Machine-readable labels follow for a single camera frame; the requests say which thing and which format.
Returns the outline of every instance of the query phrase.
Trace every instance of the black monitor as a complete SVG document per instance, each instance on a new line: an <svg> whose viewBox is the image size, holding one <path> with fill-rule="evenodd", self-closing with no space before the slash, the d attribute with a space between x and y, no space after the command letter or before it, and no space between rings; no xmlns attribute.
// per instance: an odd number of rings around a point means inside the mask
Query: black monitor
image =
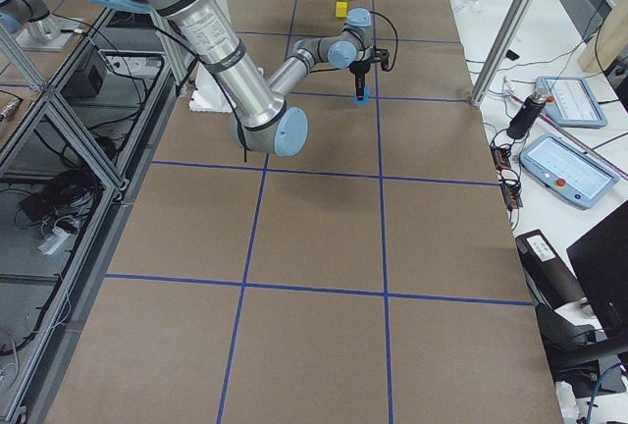
<svg viewBox="0 0 628 424"><path fill-rule="evenodd" d="M554 379L571 376L567 381L579 384L574 392L581 397L595 382L587 379L589 370L595 378L617 357L628 363L628 202L569 246L567 255L603 333L581 328L576 334L569 325L558 326L560 319L553 312L537 311L537 316ZM552 337L556 327L568 333ZM618 369L615 375L614 380L606 379L603 392L623 391Z"/></svg>

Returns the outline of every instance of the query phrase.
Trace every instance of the blue cable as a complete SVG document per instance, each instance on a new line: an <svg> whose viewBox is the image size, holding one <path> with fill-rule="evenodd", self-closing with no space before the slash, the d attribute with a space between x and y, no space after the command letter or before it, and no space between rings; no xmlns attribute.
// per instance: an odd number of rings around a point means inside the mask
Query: blue cable
<svg viewBox="0 0 628 424"><path fill-rule="evenodd" d="M602 386L602 382L604 381L604 378L606 378L606 375L612 372L615 368L621 367L621 366L628 368L628 365L623 362L615 363L613 366L608 367L606 370L604 370L604 372L600 375L600 377L596 381L596 385L593 388L593 393L591 394L591 400L589 401L589 410L587 411L587 420L585 421L586 424L591 424L591 414L593 412L594 402L596 400L596 396L598 395L598 391L600 390L600 387Z"/></svg>

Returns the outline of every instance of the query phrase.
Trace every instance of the white desk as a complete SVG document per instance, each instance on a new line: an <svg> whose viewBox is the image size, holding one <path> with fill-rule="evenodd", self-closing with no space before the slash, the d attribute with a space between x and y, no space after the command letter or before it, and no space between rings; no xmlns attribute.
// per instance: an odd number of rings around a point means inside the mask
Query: white desk
<svg viewBox="0 0 628 424"><path fill-rule="evenodd" d="M512 0L480 0L475 5L468 0L450 1L467 60L484 61ZM519 54L520 58L515 62L506 59L500 68L552 60L574 49L580 41L578 31L558 0L535 0L510 46L510 49ZM491 90L501 92L504 76L508 76L511 80L525 81L534 81L538 76L557 76L561 71L566 77L586 76L587 74L580 70L577 61L584 48L585 45L580 44L569 60L569 55L567 55L549 64L517 66L511 70L499 72L491 85ZM473 73L479 72L482 64L468 62L468 67L472 73L472 79L475 80L477 74ZM603 75L592 77L588 79L588 82L598 101L616 98ZM516 82L515 86L515 93L521 98L527 97L534 89L532 84L526 83ZM507 105L511 116L519 108L519 104L513 101L509 101ZM602 109L608 118L606 128L570 130L589 146L595 146L628 131L628 114L621 103L603 105ZM508 126L510 118L504 112L502 98L496 95L488 96L482 103L481 110L486 123L494 125L498 130ZM531 129L528 142L551 131L550 125L538 120ZM492 129L487 128L487 137L489 139L493 137ZM503 142L508 142L508 138L504 136ZM515 157L511 157L513 167L517 169L519 167L516 162L516 153L519 150L520 145L515 146ZM628 136L602 147L600 154L617 167L628 171ZM628 182L621 180L596 206L584 211L563 202L525 172L521 175L521 181L524 207L519 210L520 221L514 235L518 236L535 229L542 230L568 265L566 248L628 199ZM579 313L575 310L567 311L565 316L574 323L587 322L584 317L579 317ZM628 395L599 397L596 403L600 407L594 411L593 423L604 423L606 420L626 421ZM581 399L579 405L582 410L585 410L586 400Z"/></svg>

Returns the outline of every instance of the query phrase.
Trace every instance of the white label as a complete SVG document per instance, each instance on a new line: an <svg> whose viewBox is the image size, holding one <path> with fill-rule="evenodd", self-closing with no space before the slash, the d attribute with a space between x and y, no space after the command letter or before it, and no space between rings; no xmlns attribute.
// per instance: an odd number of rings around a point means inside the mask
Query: white label
<svg viewBox="0 0 628 424"><path fill-rule="evenodd" d="M530 244L530 247L532 247L532 250L534 250L539 256L541 262L547 262L548 260L552 260L556 257L555 255L553 255L550 247L546 244L546 242L540 235L528 238L528 243Z"/></svg>
<svg viewBox="0 0 628 424"><path fill-rule="evenodd" d="M229 34L214 14L208 14L190 26L181 26L185 37L201 55L210 55L212 50L225 41Z"/></svg>

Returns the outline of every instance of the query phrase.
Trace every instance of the yellow block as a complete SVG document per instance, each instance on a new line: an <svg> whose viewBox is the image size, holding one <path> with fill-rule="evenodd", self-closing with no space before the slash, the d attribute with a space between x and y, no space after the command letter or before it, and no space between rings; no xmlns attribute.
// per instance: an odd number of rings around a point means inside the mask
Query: yellow block
<svg viewBox="0 0 628 424"><path fill-rule="evenodd" d="M349 11L349 4L347 2L339 1L336 3L336 18L337 19L345 19L348 11Z"/></svg>

